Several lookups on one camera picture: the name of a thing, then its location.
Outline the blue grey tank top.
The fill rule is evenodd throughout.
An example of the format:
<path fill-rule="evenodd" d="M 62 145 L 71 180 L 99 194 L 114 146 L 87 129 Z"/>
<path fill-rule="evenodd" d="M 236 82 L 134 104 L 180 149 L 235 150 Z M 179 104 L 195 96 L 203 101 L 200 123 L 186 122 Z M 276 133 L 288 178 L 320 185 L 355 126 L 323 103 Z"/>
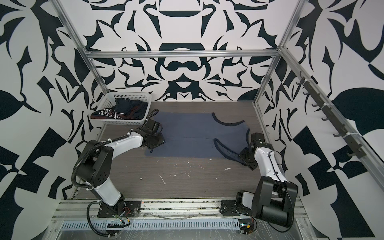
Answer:
<path fill-rule="evenodd" d="M 249 146 L 250 128 L 244 120 L 226 123 L 215 113 L 160 112 L 165 143 L 146 156 L 158 158 L 224 158 L 245 165 L 239 155 Z"/>

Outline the white plastic laundry basket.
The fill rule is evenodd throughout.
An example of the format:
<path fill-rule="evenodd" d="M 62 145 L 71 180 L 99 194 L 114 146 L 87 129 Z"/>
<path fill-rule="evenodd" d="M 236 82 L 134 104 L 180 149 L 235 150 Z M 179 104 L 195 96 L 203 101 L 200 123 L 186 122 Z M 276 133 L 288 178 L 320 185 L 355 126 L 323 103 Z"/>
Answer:
<path fill-rule="evenodd" d="M 108 93 L 90 118 L 108 125 L 141 126 L 150 117 L 151 101 L 148 93 Z"/>

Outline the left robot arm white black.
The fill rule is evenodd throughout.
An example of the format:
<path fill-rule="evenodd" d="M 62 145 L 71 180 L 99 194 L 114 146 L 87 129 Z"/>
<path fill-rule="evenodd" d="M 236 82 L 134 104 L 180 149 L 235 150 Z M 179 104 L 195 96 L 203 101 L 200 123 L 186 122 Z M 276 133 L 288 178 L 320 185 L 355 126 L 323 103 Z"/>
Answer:
<path fill-rule="evenodd" d="M 154 120 L 147 120 L 126 135 L 104 142 L 90 141 L 86 144 L 74 165 L 71 182 L 77 188 L 85 188 L 97 197 L 97 203 L 110 215 L 124 213 L 125 198 L 114 186 L 110 174 L 112 161 L 130 150 L 146 147 L 152 151 L 165 143 L 163 126 Z"/>

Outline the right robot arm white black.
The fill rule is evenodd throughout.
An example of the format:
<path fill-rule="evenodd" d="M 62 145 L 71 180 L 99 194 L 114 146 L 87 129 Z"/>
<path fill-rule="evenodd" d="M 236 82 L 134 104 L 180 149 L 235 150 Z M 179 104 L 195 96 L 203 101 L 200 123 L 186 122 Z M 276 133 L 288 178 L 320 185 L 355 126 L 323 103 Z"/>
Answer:
<path fill-rule="evenodd" d="M 240 191 L 237 194 L 235 212 L 285 228 L 294 223 L 294 209 L 298 186 L 289 182 L 271 144 L 264 135 L 254 133 L 240 158 L 252 171 L 258 169 L 261 178 L 254 193 Z"/>

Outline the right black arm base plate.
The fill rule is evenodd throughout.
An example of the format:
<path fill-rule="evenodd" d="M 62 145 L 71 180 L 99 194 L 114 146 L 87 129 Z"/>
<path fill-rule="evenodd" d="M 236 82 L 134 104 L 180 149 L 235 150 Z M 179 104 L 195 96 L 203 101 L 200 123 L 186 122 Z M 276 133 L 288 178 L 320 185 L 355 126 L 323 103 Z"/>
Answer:
<path fill-rule="evenodd" d="M 252 210 L 237 200 L 222 200 L 219 212 L 225 217 L 250 216 Z"/>

